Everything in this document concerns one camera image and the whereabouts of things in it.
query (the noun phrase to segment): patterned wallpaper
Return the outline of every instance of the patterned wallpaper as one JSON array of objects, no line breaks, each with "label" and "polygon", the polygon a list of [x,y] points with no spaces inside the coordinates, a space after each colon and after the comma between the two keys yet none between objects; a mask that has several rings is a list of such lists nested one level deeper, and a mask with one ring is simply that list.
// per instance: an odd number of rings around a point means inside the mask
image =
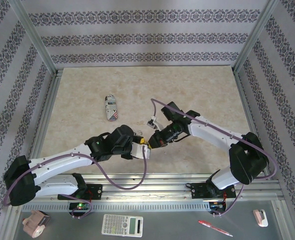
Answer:
[{"label": "patterned wallpaper", "polygon": [[231,65],[266,2],[22,1],[59,69]]},{"label": "patterned wallpaper", "polygon": [[239,77],[295,225],[295,0],[278,3]]},{"label": "patterned wallpaper", "polygon": [[3,174],[29,155],[52,79],[6,0],[0,0],[0,230],[5,218]]}]

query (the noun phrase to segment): pen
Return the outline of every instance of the pen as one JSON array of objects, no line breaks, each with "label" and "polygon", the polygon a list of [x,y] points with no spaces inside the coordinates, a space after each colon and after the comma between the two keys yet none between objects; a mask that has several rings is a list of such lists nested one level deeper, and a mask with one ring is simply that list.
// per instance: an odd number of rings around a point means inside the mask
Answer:
[{"label": "pen", "polygon": [[212,225],[211,223],[209,223],[208,221],[201,221],[201,220],[199,220],[198,222],[199,222],[200,224],[202,224],[202,225],[208,227],[208,228],[211,228],[211,229],[214,229],[214,230],[220,232],[221,234],[225,234],[225,235],[228,235],[228,236],[230,236],[230,237],[233,237],[232,234],[230,234],[230,233],[228,233],[227,231],[224,231],[224,230],[222,230],[222,229],[220,229],[220,228],[218,228],[218,227],[216,227],[216,226],[213,226],[213,225]]}]

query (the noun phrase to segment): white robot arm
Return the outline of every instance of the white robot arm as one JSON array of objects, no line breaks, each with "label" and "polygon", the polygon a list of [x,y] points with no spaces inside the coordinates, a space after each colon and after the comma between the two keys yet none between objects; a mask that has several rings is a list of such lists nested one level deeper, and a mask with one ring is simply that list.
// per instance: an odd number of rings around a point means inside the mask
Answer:
[{"label": "white robot arm", "polygon": [[106,132],[91,137],[68,151],[43,158],[27,160],[26,157],[17,157],[4,175],[6,188],[11,185],[25,171],[32,170],[20,179],[9,194],[10,204],[19,206],[31,201],[34,197],[45,195],[80,195],[87,189],[81,174],[73,173],[71,176],[59,174],[74,168],[106,161],[112,155],[121,155],[122,158],[143,159],[150,156],[151,149],[144,143],[142,136],[135,135],[130,127],[122,125],[112,133]]},{"label": "white robot arm", "polygon": [[[229,154],[230,166],[215,172],[205,183],[205,192],[210,192],[210,197],[217,197],[224,189],[237,183],[250,184],[268,165],[269,160],[264,154],[232,137],[235,136],[263,149],[258,137],[254,133],[240,134],[229,131],[209,122],[193,110],[189,110],[186,113],[186,115],[195,119],[191,120],[170,110],[168,107],[177,112],[182,112],[174,102],[170,102],[161,111],[169,121],[172,121],[171,124],[160,128],[159,126],[161,125],[157,122],[155,116],[147,123],[150,127],[157,129],[148,141],[152,149],[165,147],[169,143],[179,142],[191,135],[204,139]],[[182,133],[185,133],[186,136],[178,139]]]}]

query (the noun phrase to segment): white calculator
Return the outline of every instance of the white calculator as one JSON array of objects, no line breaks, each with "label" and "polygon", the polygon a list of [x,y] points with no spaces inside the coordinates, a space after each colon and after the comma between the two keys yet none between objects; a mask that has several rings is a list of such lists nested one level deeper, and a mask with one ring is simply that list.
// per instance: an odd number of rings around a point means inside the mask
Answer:
[{"label": "white calculator", "polygon": [[141,238],[143,231],[143,217],[105,214],[103,218],[102,234],[119,237]]}]

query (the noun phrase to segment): marble surface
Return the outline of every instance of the marble surface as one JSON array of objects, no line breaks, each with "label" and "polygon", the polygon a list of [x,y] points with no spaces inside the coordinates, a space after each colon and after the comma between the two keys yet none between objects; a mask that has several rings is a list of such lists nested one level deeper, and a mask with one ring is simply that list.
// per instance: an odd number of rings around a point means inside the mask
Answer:
[{"label": "marble surface", "polygon": [[[117,121],[105,113],[105,96],[113,94]],[[154,130],[146,125],[153,114],[150,98],[174,101],[229,130],[247,133],[249,126],[230,66],[84,67],[65,68],[45,136],[41,157],[69,150],[93,136],[112,132],[122,124],[142,131],[148,140]],[[166,120],[157,106],[156,116]],[[153,149],[149,173],[213,173],[229,164],[228,154],[200,138]],[[108,173],[142,173],[143,160],[112,156],[101,163]],[[99,173],[95,165],[69,173]]]}]

